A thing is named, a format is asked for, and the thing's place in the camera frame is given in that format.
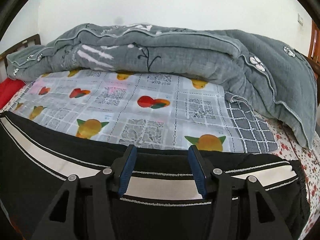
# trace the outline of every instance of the pillow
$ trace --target pillow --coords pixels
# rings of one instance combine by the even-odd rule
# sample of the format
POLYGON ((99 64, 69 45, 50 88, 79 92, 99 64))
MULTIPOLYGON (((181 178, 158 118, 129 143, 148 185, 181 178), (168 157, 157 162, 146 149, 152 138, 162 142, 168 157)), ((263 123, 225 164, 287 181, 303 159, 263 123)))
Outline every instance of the pillow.
POLYGON ((16 92, 18 92, 23 86, 25 82, 21 80, 13 80, 10 78, 6 78, 3 82, 0 83, 0 109, 2 109, 14 96, 16 92))

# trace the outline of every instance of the white flower embroidery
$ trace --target white flower embroidery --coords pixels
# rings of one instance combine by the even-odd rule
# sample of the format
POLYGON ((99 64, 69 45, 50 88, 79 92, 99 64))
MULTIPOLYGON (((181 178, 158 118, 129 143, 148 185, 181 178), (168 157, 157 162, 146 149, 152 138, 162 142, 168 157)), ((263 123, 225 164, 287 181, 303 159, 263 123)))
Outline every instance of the white flower embroidery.
POLYGON ((295 57, 296 55, 293 53, 293 51, 291 49, 289 49, 288 47, 284 46, 283 47, 284 52, 286 52, 290 57, 295 57))
POLYGON ((38 56, 37 61, 39 62, 42 59, 42 53, 38 56))
POLYGON ((29 60, 31 57, 33 57, 34 54, 31 54, 30 56, 27 57, 27 60, 29 60))
POLYGON ((261 70, 262 72, 266 71, 265 68, 263 67, 263 63, 261 62, 261 60, 258 57, 256 57, 256 56, 250 57, 249 60, 253 65, 256 66, 256 68, 258 70, 261 70))
POLYGON ((14 75, 14 76, 16 76, 18 70, 19 70, 18 68, 15 68, 15 69, 14 69, 14 71, 13 71, 13 75, 14 75))
POLYGON ((135 28, 139 28, 139 29, 146 30, 149 32, 152 28, 152 25, 147 25, 146 27, 143 27, 142 25, 137 25, 137 26, 135 26, 135 28))

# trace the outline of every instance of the white stripe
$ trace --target white stripe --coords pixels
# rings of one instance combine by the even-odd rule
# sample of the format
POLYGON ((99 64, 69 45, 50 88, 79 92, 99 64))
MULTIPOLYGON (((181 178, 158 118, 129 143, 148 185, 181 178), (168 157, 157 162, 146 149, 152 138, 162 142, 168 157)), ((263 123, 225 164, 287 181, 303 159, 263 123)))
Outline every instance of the white stripe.
POLYGON ((30 142, 26 137, 23 136, 16 128, 14 128, 7 119, 1 118, 1 122, 7 128, 11 135, 17 140, 20 146, 28 152, 30 156, 35 158, 37 161, 47 166, 48 168, 68 177, 71 174, 77 174, 79 178, 89 177, 97 174, 99 170, 94 170, 78 164, 68 162, 61 159, 49 152, 44 151, 32 142, 30 142))
POLYGON ((162 200, 202 199, 194 180, 131 177, 126 195, 162 200))
POLYGON ((91 47, 89 47, 87 45, 82 45, 82 48, 84 48, 85 50, 88 50, 90 52, 97 53, 101 57, 104 57, 104 58, 107 58, 107 59, 113 59, 113 57, 110 54, 107 54, 107 53, 104 53, 104 52, 99 51, 97 49, 91 48, 91 47))
POLYGON ((275 165, 275 164, 279 164, 279 163, 288 163, 288 164, 290 164, 287 161, 280 161, 280 162, 267 163, 267 164, 254 166, 254 167, 249 167, 249 168, 244 168, 244 169, 239 169, 239 170, 225 171, 225 173, 235 173, 235 172, 249 171, 249 170, 258 169, 258 168, 262 168, 262 167, 266 167, 266 166, 271 166, 271 165, 275 165))
POLYGON ((133 171, 132 173, 148 174, 148 175, 157 175, 165 177, 192 177, 191 173, 162 173, 162 172, 149 172, 149 171, 133 171))
POLYGON ((100 65, 100 66, 103 66, 103 67, 106 67, 108 68, 107 70, 110 70, 110 69, 114 69, 113 66, 107 64, 107 63, 104 63, 104 62, 100 62, 96 59, 94 59, 93 57, 89 56, 88 54, 86 54, 85 52, 83 52, 82 50, 78 50, 77 54, 82 57, 82 58, 85 58, 86 60, 90 61, 90 62, 93 62, 97 65, 100 65))
POLYGON ((35 163, 37 166, 39 166, 40 168, 44 169, 45 171, 47 171, 47 172, 50 173, 51 175, 53 175, 53 176, 55 176, 55 177, 57 177, 57 178, 59 178, 59 179, 61 179, 61 180, 66 180, 65 178, 60 177, 60 176, 54 174, 53 172, 49 171, 49 170, 46 169, 45 167, 41 166, 39 163, 35 162, 32 158, 30 158, 30 156, 29 156, 28 154, 26 154, 26 153, 24 152, 24 150, 21 149, 21 147, 16 143, 16 141, 13 139, 13 137, 11 136, 11 134, 10 134, 5 128, 4 128, 4 130, 5 130, 6 133, 10 136, 10 138, 11 138, 12 141, 16 144, 16 146, 23 152, 23 154, 24 154, 28 159, 30 159, 33 163, 35 163))
POLYGON ((148 206, 158 206, 158 207, 189 207, 189 206, 200 206, 200 205, 210 205, 211 204, 211 201, 200 202, 200 203, 190 203, 190 204, 151 203, 151 202, 143 202, 143 201, 123 198, 123 197, 120 198, 120 200, 132 202, 132 203, 136 203, 136 204, 143 204, 143 205, 148 205, 148 206))
POLYGON ((110 47, 108 47, 108 46, 100 46, 102 49, 115 49, 115 48, 117 48, 117 47, 119 47, 119 46, 110 46, 110 47))
POLYGON ((232 176, 238 179, 246 179, 248 176, 255 176, 263 187, 278 183, 283 180, 290 179, 297 176, 297 174, 292 170, 291 165, 284 165, 279 167, 274 167, 271 169, 254 171, 246 174, 232 176))
POLYGON ((7 217, 8 221, 9 221, 10 224, 11 224, 11 221, 10 221, 10 218, 9 218, 9 214, 8 214, 7 210, 5 209, 5 207, 4 207, 1 199, 0 199, 0 207, 1 207, 2 211, 3 211, 3 213, 5 214, 5 216, 7 217))
MULTIPOLYGON (((1 122, 10 132, 9 136, 12 139, 14 137, 25 151, 27 151, 33 158, 43 163, 50 169, 60 174, 63 174, 66 177, 68 177, 71 174, 76 174, 80 178, 93 176, 99 172, 99 170, 94 170, 91 168, 80 166, 78 164, 66 161, 55 155, 50 154, 49 152, 44 151, 43 149, 37 147, 35 144, 29 141, 22 133, 18 131, 18 129, 16 129, 12 124, 10 124, 10 122, 6 118, 1 118, 1 122)), ((49 170, 45 169, 44 167, 41 168, 43 168, 50 174, 57 176, 49 170)), ((256 176, 262 184, 262 186, 265 187, 296 176, 295 172, 291 169, 292 167, 290 165, 285 165, 267 170, 242 174, 234 177, 245 179, 247 176, 253 175, 256 176)), ((196 189, 196 184, 194 180, 166 180, 138 177, 131 177, 126 195, 162 200, 202 199, 201 195, 198 193, 196 189)))
POLYGON ((98 164, 95 164, 95 163, 84 162, 84 161, 81 161, 81 160, 72 158, 72 157, 70 157, 70 156, 64 155, 64 154, 62 154, 62 153, 58 153, 58 152, 56 152, 56 151, 54 151, 54 150, 52 150, 52 149, 49 149, 49 148, 41 145, 40 143, 36 142, 35 140, 33 140, 29 135, 27 135, 27 134, 26 134, 24 131, 22 131, 18 126, 16 126, 8 117, 6 117, 6 119, 9 121, 9 123, 10 123, 12 126, 14 126, 14 127, 15 127, 17 130, 19 130, 21 133, 23 133, 25 137, 29 138, 29 140, 33 141, 34 144, 37 144, 37 145, 41 146, 41 147, 44 148, 44 149, 47 149, 47 150, 52 151, 52 152, 54 152, 54 153, 56 153, 56 154, 58 154, 58 155, 64 156, 64 157, 66 157, 66 158, 72 159, 72 160, 77 161, 77 162, 80 162, 80 163, 89 164, 89 165, 92 165, 92 166, 103 167, 103 168, 109 168, 109 166, 104 166, 104 165, 98 165, 98 164))
POLYGON ((271 190, 271 189, 275 189, 275 188, 279 188, 279 187, 282 187, 282 186, 285 186, 285 185, 288 185, 288 184, 296 181, 297 179, 298 179, 298 178, 295 178, 294 180, 289 181, 289 182, 286 182, 286 183, 284 183, 284 184, 281 184, 281 185, 278 185, 278 186, 275 186, 275 187, 271 187, 271 188, 267 188, 266 191, 271 190))
POLYGON ((135 24, 130 24, 130 25, 126 25, 126 27, 132 27, 132 26, 136 26, 136 25, 150 25, 150 23, 135 23, 135 24))

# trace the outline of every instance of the black cloth with white trim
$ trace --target black cloth with white trim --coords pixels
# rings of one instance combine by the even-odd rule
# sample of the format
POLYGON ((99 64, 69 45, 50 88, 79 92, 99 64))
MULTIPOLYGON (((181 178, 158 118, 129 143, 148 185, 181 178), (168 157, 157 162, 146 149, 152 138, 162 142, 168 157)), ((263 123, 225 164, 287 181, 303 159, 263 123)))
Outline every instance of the black cloth with white trim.
MULTIPOLYGON (((90 172, 102 170, 111 166, 126 150, 124 145, 56 132, 10 112, 1 118, 0 145, 0 198, 26 240, 31 237, 68 172, 74 171, 73 167, 90 172), (41 159, 45 154, 52 161, 46 163, 41 159), (70 169, 56 168, 53 162, 57 160, 69 165, 70 169)), ((176 183, 191 185, 193 178, 186 153, 138 148, 131 186, 134 188, 139 184, 142 187, 150 182, 159 187, 176 187, 176 183)), ((201 154, 231 176, 246 177, 254 173, 284 217, 293 239, 299 237, 310 215, 299 161, 286 161, 270 154, 206 151, 201 154)), ((210 219, 208 201, 147 190, 133 194, 129 188, 121 200, 112 200, 114 224, 116 231, 121 232, 121 239, 200 239, 199 236, 205 233, 210 219)), ((241 213, 246 205, 245 197, 234 196, 232 228, 236 228, 238 221, 247 219, 247 214, 241 213)))

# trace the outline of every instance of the folded comforter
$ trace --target folded comforter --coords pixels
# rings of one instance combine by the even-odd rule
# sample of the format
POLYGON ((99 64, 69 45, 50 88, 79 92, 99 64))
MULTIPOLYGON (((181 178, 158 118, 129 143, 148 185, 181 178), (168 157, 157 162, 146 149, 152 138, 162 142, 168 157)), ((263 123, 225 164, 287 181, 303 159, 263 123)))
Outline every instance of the folded comforter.
POLYGON ((83 24, 7 59, 8 76, 26 82, 78 67, 200 78, 222 85, 230 102, 285 122, 302 147, 312 148, 315 78, 304 57, 281 41, 239 30, 83 24))

